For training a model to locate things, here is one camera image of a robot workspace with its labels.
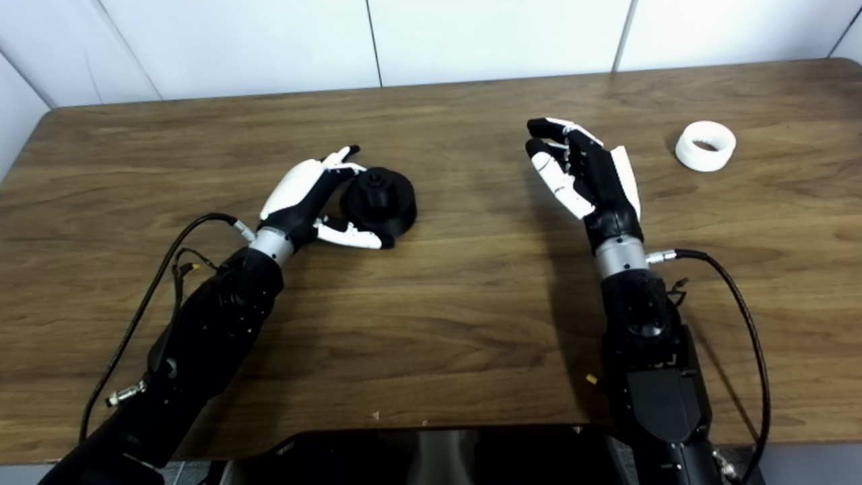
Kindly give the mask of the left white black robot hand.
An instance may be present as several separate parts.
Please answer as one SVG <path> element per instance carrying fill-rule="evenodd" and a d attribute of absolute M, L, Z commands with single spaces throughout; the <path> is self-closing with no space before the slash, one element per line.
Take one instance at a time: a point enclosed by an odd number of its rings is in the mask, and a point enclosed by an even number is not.
<path fill-rule="evenodd" d="M 345 146 L 323 159 L 308 159 L 293 166 L 272 190 L 259 216 L 257 239 L 264 229 L 274 230 L 298 251 L 314 240 L 360 249 L 391 249 L 393 236 L 337 218 L 321 215 L 335 190 L 358 178 L 366 168 L 350 162 L 360 146 Z"/>

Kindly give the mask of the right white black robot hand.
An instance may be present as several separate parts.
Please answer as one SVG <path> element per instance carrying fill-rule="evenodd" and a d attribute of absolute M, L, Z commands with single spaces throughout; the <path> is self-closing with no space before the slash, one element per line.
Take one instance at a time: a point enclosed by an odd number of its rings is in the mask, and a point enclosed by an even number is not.
<path fill-rule="evenodd" d="M 634 171 L 624 147 L 607 150 L 588 129 L 562 119 L 529 119 L 525 144 L 549 191 L 584 222 L 591 251 L 607 240 L 644 242 Z"/>

